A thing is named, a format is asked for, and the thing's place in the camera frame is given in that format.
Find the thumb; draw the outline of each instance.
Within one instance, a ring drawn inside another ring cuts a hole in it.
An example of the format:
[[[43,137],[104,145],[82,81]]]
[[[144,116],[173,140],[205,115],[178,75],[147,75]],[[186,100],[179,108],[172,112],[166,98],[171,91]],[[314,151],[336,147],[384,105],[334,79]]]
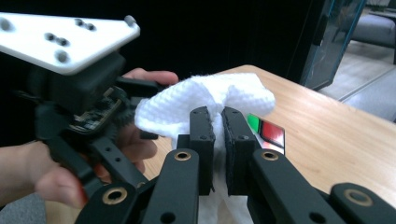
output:
[[[48,201],[65,203],[82,208],[87,202],[85,192],[78,179],[63,167],[56,167],[35,183],[37,194]]]

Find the human hand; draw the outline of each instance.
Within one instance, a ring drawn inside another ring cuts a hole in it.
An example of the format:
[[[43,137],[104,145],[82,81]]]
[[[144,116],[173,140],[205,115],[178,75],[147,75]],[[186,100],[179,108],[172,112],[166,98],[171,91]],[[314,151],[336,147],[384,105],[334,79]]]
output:
[[[177,75],[171,72],[147,72],[141,68],[134,69],[124,75],[129,78],[157,81],[162,85],[172,85],[178,82]],[[157,148],[152,141],[139,137],[139,130],[133,125],[124,127],[119,134],[117,144],[125,156],[131,160],[141,172],[145,171],[144,159],[155,155]],[[50,157],[50,151],[41,142],[33,142],[18,147],[8,147],[0,151],[0,168],[11,170],[9,174],[1,174],[0,205],[10,203],[34,191],[44,200],[65,203],[76,208],[82,208],[87,197],[79,180],[67,169],[60,166]],[[98,165],[97,175],[109,182],[109,173]]]

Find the white towel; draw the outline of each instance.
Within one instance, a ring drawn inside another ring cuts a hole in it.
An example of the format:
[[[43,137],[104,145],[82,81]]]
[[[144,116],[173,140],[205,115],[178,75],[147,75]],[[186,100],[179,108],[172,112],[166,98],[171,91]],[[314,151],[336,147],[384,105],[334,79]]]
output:
[[[172,138],[176,148],[178,135],[189,134],[190,112],[201,106],[207,107],[216,136],[213,176],[216,191],[200,197],[198,222],[218,223],[219,205],[224,201],[236,223],[252,223],[247,197],[227,193],[221,112],[228,106],[244,116],[249,113],[265,116],[273,110],[275,97],[255,74],[195,76],[143,100],[136,109],[134,123],[141,130]]]

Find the wooden table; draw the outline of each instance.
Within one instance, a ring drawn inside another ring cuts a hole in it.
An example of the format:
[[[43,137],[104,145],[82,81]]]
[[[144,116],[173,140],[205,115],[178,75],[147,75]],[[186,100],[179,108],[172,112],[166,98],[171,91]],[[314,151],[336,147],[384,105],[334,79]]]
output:
[[[312,186],[329,192],[334,184],[351,182],[396,207],[395,124],[254,66],[224,73],[256,73],[274,93],[276,108],[265,119],[285,128],[287,158]],[[170,149],[168,139],[157,145],[159,153],[146,162],[148,178],[160,172]],[[78,215],[58,203],[46,206],[48,223],[73,223]]]

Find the floor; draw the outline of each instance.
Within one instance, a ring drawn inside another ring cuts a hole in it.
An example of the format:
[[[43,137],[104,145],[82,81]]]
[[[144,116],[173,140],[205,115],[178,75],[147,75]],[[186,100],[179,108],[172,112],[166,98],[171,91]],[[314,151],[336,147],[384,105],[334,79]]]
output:
[[[351,41],[333,84],[318,92],[389,121],[396,120],[394,49]]]

